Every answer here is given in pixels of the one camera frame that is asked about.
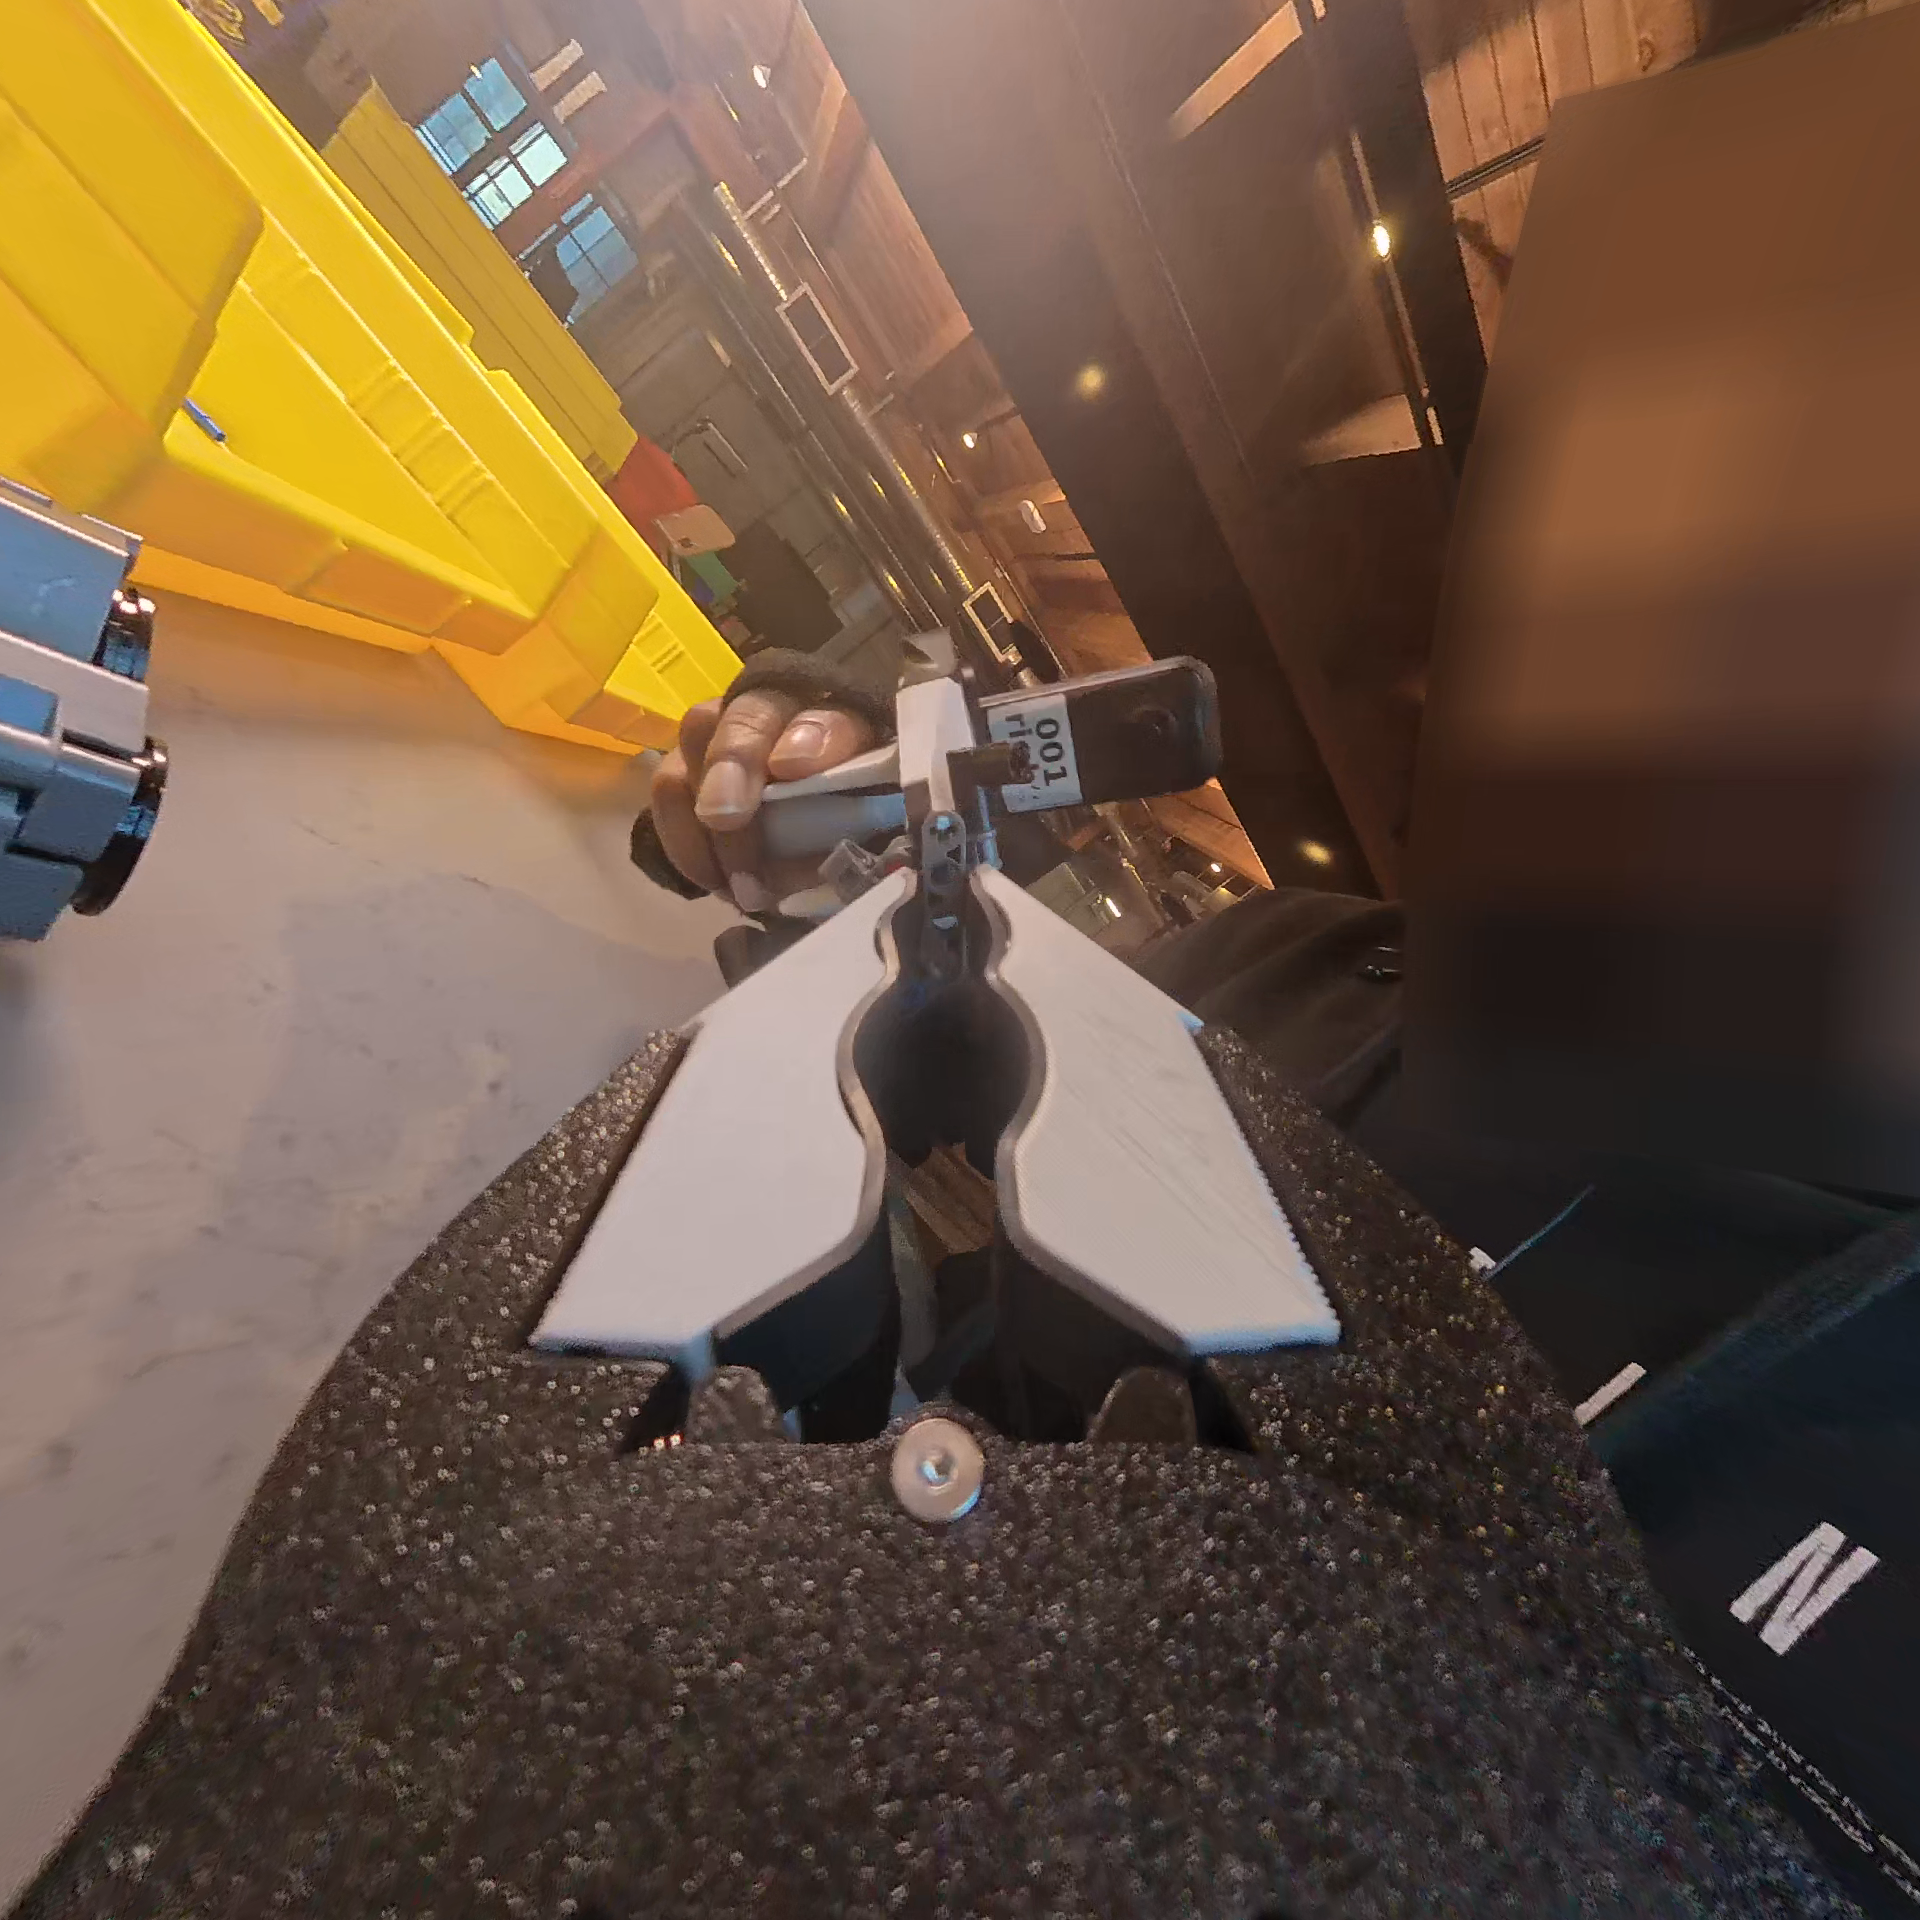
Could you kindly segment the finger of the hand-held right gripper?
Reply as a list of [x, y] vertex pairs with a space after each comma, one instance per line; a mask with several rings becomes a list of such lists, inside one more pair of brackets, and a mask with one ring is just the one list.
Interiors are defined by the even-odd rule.
[[991, 813], [986, 778], [976, 769], [979, 750], [976, 711], [964, 677], [903, 684], [895, 697], [897, 785], [908, 839], [920, 845], [927, 820], [959, 823], [966, 852], [986, 852]]

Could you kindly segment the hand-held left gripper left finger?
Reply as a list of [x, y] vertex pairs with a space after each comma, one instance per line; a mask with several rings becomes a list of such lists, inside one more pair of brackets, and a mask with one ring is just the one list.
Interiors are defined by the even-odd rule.
[[891, 1416], [888, 1145], [855, 1068], [899, 981], [911, 875], [878, 880], [703, 1010], [532, 1328], [541, 1357], [752, 1371], [809, 1443]]

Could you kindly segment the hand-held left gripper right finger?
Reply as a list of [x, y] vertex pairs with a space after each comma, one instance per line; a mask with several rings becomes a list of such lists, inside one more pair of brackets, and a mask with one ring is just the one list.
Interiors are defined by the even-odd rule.
[[967, 1159], [994, 1189], [967, 1407], [1075, 1443], [1153, 1374], [1207, 1437], [1207, 1368], [1334, 1353], [1336, 1301], [1198, 1021], [994, 871], [967, 882], [967, 962]]

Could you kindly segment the black brick assembly coloured pins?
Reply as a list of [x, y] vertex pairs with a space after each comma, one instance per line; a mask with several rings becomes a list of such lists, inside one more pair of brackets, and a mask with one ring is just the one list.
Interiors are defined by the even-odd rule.
[[958, 805], [931, 809], [908, 852], [915, 886], [908, 930], [895, 937], [901, 970], [924, 996], [955, 990], [979, 966], [986, 911], [976, 878], [999, 867], [994, 823]]

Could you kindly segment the grey desk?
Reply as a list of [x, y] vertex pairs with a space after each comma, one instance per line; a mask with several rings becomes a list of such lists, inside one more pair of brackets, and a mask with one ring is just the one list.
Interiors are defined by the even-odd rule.
[[644, 765], [505, 729], [435, 655], [156, 592], [150, 732], [120, 900], [3, 942], [3, 1904], [348, 1337], [722, 992], [735, 925], [632, 867]]

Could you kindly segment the person's right hand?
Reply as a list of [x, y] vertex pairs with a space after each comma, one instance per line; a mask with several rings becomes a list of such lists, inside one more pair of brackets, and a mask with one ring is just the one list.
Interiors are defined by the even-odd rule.
[[777, 917], [816, 886], [819, 863], [766, 850], [766, 791], [866, 756], [891, 731], [876, 705], [830, 698], [804, 680], [744, 684], [690, 709], [652, 771], [632, 865], [682, 900], [725, 900], [756, 923]]

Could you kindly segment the red chair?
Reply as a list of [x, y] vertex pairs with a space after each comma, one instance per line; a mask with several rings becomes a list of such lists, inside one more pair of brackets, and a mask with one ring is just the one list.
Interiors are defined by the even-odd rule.
[[618, 512], [642, 537], [655, 535], [661, 516], [679, 516], [701, 505], [675, 460], [646, 434], [635, 434], [603, 487]]

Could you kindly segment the yellow storage bin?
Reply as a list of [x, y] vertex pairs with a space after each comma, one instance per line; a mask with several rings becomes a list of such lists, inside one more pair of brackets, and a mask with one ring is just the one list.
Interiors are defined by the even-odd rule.
[[[177, 4], [3, 4], [3, 477], [135, 576], [398, 655], [503, 727], [671, 746], [742, 663]], [[192, 398], [224, 429], [205, 438]]]
[[454, 338], [524, 398], [598, 483], [638, 443], [610, 380], [374, 82], [317, 152]]

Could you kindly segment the person's black hoodie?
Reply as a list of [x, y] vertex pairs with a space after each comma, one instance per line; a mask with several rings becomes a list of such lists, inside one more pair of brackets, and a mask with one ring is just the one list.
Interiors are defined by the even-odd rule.
[[1916, 1916], [1916, 1198], [1448, 1135], [1398, 908], [1254, 889], [1136, 968], [1446, 1230], [1576, 1407], [1701, 1689], [1865, 1916]]

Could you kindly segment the factory window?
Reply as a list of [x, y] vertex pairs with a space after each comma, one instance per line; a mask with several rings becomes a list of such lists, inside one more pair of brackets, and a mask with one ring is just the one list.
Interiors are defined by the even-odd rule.
[[565, 123], [603, 84], [583, 66], [493, 52], [414, 120], [414, 134], [539, 301], [577, 326], [635, 273], [632, 219]]

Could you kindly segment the grey twin engine brick model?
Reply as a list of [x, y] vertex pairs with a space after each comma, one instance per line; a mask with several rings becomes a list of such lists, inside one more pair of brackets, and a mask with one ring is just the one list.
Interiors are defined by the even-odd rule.
[[140, 541], [2, 483], [2, 939], [104, 915], [162, 813]]

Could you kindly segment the metal ventilation duct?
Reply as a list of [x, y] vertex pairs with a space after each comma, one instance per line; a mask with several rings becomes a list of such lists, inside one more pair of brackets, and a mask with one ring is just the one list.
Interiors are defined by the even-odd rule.
[[796, 355], [831, 432], [867, 477], [867, 491], [884, 503], [879, 521], [885, 541], [899, 550], [899, 564], [914, 567], [914, 592], [936, 626], [964, 628], [966, 603], [977, 581], [882, 431], [845, 331], [819, 299], [817, 287], [784, 264], [774, 243], [761, 237], [753, 222], [760, 205], [742, 206], [725, 183], [712, 186], [709, 197], [717, 238], [752, 258], [780, 342]]

